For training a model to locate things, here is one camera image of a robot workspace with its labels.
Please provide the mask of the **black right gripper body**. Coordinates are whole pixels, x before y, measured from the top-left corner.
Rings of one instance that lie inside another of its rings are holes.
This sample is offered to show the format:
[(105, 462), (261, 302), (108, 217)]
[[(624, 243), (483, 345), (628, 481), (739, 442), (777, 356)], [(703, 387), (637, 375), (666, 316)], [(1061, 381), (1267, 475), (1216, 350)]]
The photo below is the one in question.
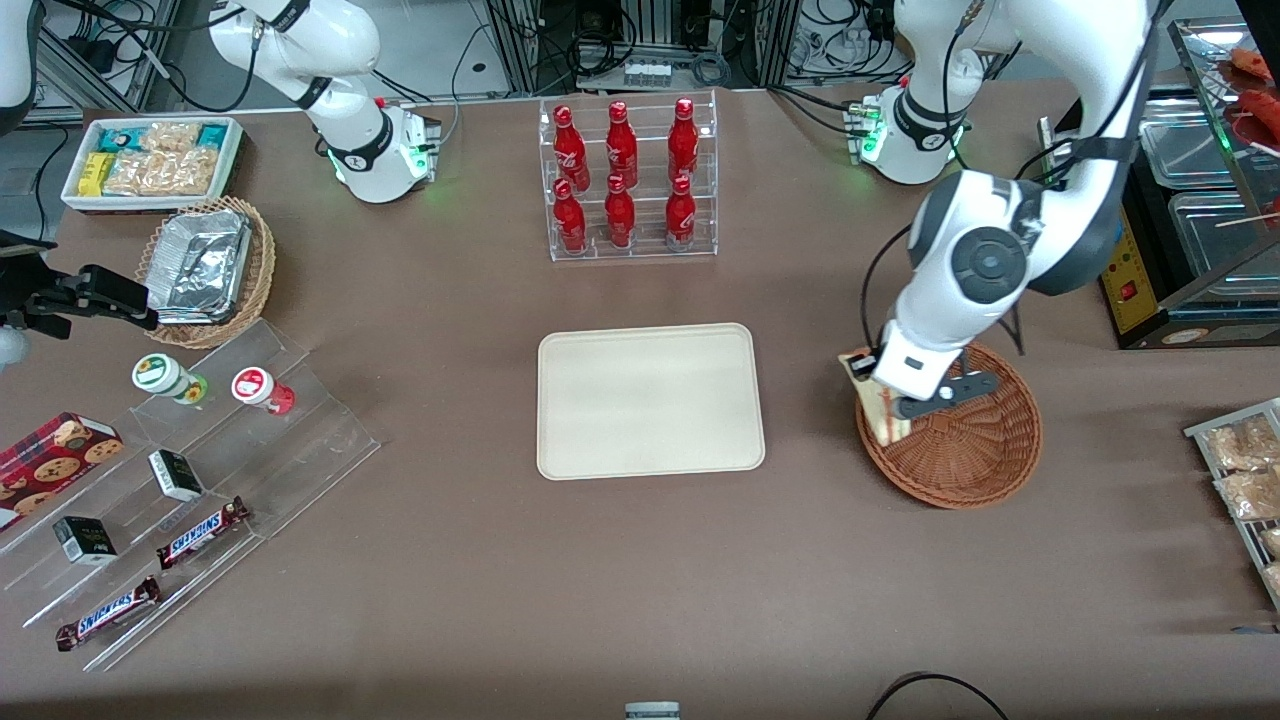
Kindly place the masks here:
[(69, 337), (72, 323), (56, 311), (42, 309), (50, 299), (64, 309), (68, 297), (61, 283), (69, 275), (46, 263), (1, 263), (1, 325), (35, 331), (47, 337)]

